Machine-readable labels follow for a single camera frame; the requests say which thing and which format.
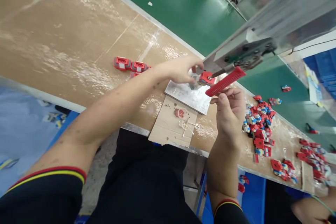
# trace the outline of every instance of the floor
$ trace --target floor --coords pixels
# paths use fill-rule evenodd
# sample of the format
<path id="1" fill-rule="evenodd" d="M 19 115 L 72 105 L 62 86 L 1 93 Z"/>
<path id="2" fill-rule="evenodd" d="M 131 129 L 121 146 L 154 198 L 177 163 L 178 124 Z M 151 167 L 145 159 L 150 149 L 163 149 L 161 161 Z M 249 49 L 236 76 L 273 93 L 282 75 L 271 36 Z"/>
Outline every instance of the floor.
<path id="1" fill-rule="evenodd" d="M 107 138 L 101 146 L 101 150 L 94 157 L 83 188 L 81 214 L 91 214 L 97 205 L 100 188 L 105 181 L 107 167 L 116 152 L 118 134 L 119 130 Z M 187 165 L 183 171 L 183 184 L 185 186 L 196 187 L 194 180 L 198 183 L 200 182 L 205 161 L 205 157 L 189 153 Z M 196 192 L 184 191 L 185 201 L 191 209 L 194 208 L 196 194 Z"/>

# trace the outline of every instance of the workbench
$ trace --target workbench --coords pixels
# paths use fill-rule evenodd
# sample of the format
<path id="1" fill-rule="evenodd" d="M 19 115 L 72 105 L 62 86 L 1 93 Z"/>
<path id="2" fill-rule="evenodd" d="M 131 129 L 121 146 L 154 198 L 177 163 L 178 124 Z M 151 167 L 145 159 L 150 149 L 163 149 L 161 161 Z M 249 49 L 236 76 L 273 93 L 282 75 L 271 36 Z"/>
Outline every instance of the workbench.
<path id="1" fill-rule="evenodd" d="M 130 78 L 129 72 L 113 67 L 115 56 L 143 61 L 149 66 L 183 55 L 204 58 L 130 0 L 2 2 L 0 83 L 76 112 L 82 112 Z M 150 133 L 165 99 L 167 84 L 168 81 L 162 82 L 152 91 L 124 128 L 143 135 Z M 256 104 L 252 96 L 246 91 L 246 100 Z M 181 148 L 207 157 L 217 136 L 216 106 L 210 105 L 206 116 L 199 114 L 196 123 L 202 127 L 195 129 L 190 147 Z M 270 158 L 261 157 L 259 164 L 254 163 L 253 140 L 245 133 L 242 133 L 245 141 L 239 168 L 302 190 L 302 164 L 295 153 L 300 149 L 299 137 L 306 136 L 279 114 L 273 119 L 272 132 L 275 140 L 272 158 L 282 160 L 286 148 L 299 183 L 285 183 L 275 176 Z M 305 176 L 304 180 L 306 188 L 314 193 L 312 176 Z"/>

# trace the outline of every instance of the black shirt sleeve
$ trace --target black shirt sleeve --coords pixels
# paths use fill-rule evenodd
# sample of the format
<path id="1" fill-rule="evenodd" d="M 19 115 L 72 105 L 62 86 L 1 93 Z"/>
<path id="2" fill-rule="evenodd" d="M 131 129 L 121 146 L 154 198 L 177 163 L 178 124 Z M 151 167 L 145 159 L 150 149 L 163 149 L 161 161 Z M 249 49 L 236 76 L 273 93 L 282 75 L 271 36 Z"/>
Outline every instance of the black shirt sleeve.
<path id="1" fill-rule="evenodd" d="M 85 179 L 80 169 L 55 167 L 19 180 L 0 198 L 1 223 L 74 223 Z"/>
<path id="2" fill-rule="evenodd" d="M 219 223 L 234 223 L 234 224 L 248 224 L 240 206 L 231 200 L 224 200 L 216 209 L 214 224 Z"/>

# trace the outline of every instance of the cardboard piece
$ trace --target cardboard piece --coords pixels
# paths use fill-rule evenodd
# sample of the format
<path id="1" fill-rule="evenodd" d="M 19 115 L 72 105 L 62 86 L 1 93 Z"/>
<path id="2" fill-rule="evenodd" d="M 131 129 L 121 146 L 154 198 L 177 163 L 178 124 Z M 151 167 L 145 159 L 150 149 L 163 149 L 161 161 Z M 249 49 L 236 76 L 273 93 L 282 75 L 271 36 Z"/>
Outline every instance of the cardboard piece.
<path id="1" fill-rule="evenodd" d="M 175 116 L 175 109 L 185 108 L 187 109 L 187 114 L 184 116 L 184 120 L 188 120 L 188 127 L 193 131 L 194 125 L 190 123 L 196 123 L 197 112 L 185 107 L 182 103 L 176 101 L 175 99 L 166 96 L 159 115 L 157 116 L 156 122 L 149 135 L 148 140 L 165 145 L 173 142 L 182 146 L 189 147 L 192 133 L 190 130 L 186 129 L 184 137 L 182 137 L 184 129 L 179 126 L 179 121 L 181 118 Z"/>

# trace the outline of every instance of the metal frame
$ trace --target metal frame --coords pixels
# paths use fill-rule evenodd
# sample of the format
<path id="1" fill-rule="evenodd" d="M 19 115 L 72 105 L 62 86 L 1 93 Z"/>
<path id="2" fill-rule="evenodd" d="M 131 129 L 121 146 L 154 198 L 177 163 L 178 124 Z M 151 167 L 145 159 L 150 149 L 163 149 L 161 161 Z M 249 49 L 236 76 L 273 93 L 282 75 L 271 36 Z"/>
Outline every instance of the metal frame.
<path id="1" fill-rule="evenodd" d="M 246 43 L 272 39 L 280 54 L 336 28 L 336 0 L 271 0 L 203 62 L 212 73 Z"/>

